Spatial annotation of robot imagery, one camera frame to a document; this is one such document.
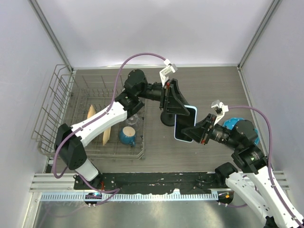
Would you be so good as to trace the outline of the black phone stand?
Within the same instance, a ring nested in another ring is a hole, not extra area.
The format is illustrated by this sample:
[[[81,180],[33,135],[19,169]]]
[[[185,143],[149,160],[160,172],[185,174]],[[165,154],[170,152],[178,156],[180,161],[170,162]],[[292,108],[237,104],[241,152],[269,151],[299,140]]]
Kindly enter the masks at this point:
[[[173,127],[175,126],[175,114],[169,114],[166,113],[165,111],[162,111],[161,113],[161,122],[168,127]]]

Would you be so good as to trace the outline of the phone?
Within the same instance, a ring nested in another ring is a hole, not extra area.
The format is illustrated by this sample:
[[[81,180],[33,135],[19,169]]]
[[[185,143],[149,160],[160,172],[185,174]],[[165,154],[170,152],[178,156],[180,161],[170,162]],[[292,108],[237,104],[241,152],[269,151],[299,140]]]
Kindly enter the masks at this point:
[[[175,115],[174,138],[181,142],[191,143],[193,140],[182,133],[182,130],[196,125],[197,108],[191,105],[185,105],[184,107],[189,111],[190,115]]]

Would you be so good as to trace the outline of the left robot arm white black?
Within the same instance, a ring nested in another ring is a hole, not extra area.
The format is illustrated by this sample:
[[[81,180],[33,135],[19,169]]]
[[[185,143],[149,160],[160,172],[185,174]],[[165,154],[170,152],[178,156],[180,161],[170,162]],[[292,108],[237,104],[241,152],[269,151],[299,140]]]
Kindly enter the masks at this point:
[[[136,114],[144,106],[143,98],[158,101],[165,115],[190,115],[176,79],[150,84],[144,72],[136,69],[128,74],[123,91],[114,95],[105,109],[73,126],[65,123],[59,126],[55,157],[60,157],[66,168],[75,171],[90,189],[98,189],[103,177],[88,159],[85,147],[106,129]]]

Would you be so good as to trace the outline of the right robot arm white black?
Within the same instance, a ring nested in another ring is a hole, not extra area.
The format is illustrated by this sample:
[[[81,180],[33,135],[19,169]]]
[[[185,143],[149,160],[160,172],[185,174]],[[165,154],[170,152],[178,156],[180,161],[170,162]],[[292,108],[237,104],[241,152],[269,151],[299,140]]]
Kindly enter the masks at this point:
[[[217,186],[232,189],[266,228],[302,228],[304,217],[292,205],[278,184],[268,158],[257,147],[257,133],[249,120],[238,119],[232,129],[215,122],[209,114],[194,126],[181,130],[197,143],[214,140],[233,149],[233,163],[215,169]]]

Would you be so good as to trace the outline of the blue polka dot plate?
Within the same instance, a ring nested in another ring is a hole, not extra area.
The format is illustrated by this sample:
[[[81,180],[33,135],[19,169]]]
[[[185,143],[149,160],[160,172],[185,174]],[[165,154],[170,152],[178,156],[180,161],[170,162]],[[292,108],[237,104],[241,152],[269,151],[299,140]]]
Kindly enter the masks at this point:
[[[230,118],[228,120],[226,120],[224,123],[223,123],[223,126],[226,127],[227,129],[229,130],[232,130],[232,128],[236,125],[236,123],[240,120],[244,120],[244,118],[240,118],[240,117],[233,117],[233,118]],[[255,145],[258,145],[260,143],[260,138],[259,138],[259,133],[258,133],[258,130],[257,128],[255,128],[255,132],[257,134],[257,138],[255,139],[254,141],[254,144]]]

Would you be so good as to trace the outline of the clear glass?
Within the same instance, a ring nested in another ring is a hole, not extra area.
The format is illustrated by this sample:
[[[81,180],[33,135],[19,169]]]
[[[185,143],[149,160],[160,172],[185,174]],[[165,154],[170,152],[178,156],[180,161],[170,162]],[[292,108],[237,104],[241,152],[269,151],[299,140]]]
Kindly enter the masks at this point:
[[[140,128],[142,125],[142,118],[138,114],[134,114],[125,121],[126,126],[132,128]]]

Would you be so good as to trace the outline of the blue mug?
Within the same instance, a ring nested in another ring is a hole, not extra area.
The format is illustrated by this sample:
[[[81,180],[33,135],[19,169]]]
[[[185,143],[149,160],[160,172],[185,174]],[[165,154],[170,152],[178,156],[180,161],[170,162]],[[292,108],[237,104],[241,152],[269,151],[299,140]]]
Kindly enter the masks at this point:
[[[118,135],[119,141],[124,145],[135,147],[136,145],[136,131],[130,126],[122,128]]]

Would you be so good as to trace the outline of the right beige plate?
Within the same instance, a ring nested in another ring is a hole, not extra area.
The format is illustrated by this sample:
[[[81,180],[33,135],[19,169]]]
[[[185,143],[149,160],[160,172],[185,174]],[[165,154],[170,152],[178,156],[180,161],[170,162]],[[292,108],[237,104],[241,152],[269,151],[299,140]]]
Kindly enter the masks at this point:
[[[111,127],[107,128],[107,129],[103,132],[103,146],[105,146],[106,143],[109,141],[110,135],[111,135]]]

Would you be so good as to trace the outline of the beige plate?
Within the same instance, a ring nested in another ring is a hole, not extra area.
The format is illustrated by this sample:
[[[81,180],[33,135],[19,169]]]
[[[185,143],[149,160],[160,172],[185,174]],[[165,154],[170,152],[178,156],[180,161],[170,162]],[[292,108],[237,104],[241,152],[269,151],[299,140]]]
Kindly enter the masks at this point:
[[[96,114],[95,107],[91,104],[87,113],[87,119],[91,118]]]
[[[103,146],[105,146],[106,143],[109,141],[110,135],[111,135],[111,127],[107,128],[107,129],[103,132]]]

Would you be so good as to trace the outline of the left beige plate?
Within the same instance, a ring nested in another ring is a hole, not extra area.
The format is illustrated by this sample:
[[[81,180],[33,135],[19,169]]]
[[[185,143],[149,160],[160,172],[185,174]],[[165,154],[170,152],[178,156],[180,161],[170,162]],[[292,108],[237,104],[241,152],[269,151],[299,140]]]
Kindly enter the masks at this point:
[[[96,114],[95,107],[91,104],[87,113],[87,119],[91,118]]]

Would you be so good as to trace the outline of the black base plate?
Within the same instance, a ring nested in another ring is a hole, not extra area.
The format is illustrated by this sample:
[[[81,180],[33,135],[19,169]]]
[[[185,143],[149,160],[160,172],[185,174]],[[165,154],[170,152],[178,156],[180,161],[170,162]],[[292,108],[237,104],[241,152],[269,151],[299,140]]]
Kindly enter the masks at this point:
[[[227,189],[224,179],[211,172],[145,172],[103,173],[89,184],[99,190],[119,190],[120,194],[172,194],[179,189],[182,195],[210,193]]]

